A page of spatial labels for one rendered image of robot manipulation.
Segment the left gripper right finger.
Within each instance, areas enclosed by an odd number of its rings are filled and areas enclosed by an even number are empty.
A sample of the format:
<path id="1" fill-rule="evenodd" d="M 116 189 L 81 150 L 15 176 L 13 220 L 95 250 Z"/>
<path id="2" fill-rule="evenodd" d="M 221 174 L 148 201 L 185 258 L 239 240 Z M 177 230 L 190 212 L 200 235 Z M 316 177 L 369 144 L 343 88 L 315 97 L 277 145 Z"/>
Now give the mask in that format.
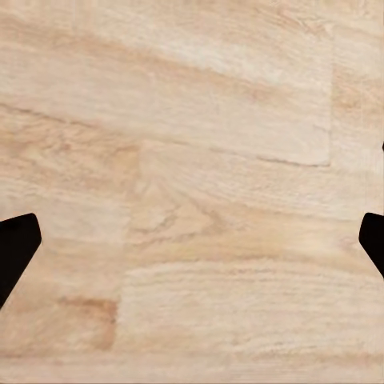
<path id="1" fill-rule="evenodd" d="M 378 271 L 384 274 L 384 215 L 367 212 L 362 220 L 358 240 Z"/>

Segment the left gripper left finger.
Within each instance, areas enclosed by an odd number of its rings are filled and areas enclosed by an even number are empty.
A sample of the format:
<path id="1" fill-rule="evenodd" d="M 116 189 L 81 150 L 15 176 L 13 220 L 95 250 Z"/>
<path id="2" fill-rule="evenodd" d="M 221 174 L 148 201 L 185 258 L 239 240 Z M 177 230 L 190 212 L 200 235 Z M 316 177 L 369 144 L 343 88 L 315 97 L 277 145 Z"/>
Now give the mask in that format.
<path id="1" fill-rule="evenodd" d="M 41 243 L 34 213 L 0 222 L 0 309 Z"/>

